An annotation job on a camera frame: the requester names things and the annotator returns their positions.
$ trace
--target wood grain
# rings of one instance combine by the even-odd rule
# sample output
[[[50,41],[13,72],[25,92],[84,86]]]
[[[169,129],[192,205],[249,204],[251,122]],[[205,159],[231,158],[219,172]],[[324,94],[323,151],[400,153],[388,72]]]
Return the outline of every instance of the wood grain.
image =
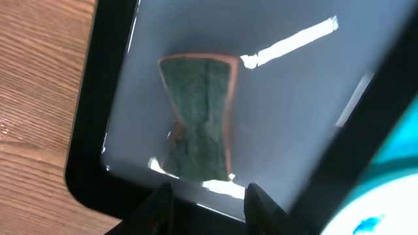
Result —
[[[0,0],[0,234],[103,234],[63,167],[94,0]]]

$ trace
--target wooden table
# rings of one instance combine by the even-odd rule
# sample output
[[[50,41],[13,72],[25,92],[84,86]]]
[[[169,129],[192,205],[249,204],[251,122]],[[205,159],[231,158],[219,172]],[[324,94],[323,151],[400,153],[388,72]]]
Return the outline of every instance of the wooden table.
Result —
[[[0,234],[104,234],[63,167],[94,0],[0,0]]]

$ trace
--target teal object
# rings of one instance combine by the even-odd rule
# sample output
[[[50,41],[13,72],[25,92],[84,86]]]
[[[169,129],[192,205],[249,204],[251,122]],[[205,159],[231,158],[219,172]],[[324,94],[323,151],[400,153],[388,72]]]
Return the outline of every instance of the teal object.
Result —
[[[375,187],[416,173],[418,173],[418,98],[415,98],[400,118],[342,206]]]
[[[191,181],[227,181],[223,117],[231,66],[206,58],[160,62],[166,90],[178,116],[162,169]]]
[[[376,226],[380,223],[381,218],[371,217],[362,220],[361,223],[353,231],[353,235],[357,235],[360,232],[373,232]]]

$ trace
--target sponge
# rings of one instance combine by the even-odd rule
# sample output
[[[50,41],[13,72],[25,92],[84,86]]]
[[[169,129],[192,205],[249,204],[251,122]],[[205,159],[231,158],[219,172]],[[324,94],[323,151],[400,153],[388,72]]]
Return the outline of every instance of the sponge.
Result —
[[[190,181],[228,181],[237,58],[172,55],[161,59],[159,68],[176,114],[161,168]]]

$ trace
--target black frame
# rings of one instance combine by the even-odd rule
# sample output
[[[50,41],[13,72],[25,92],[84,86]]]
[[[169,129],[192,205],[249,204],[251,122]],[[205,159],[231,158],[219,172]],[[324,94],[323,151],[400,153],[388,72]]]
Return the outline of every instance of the black frame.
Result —
[[[121,219],[152,192],[111,176],[99,159],[136,11],[137,0],[97,2],[65,169],[67,187],[79,202]],[[417,94],[416,42],[415,14],[291,210],[309,234],[321,233]],[[192,203],[175,203],[176,231],[182,234],[245,234],[240,221]]]

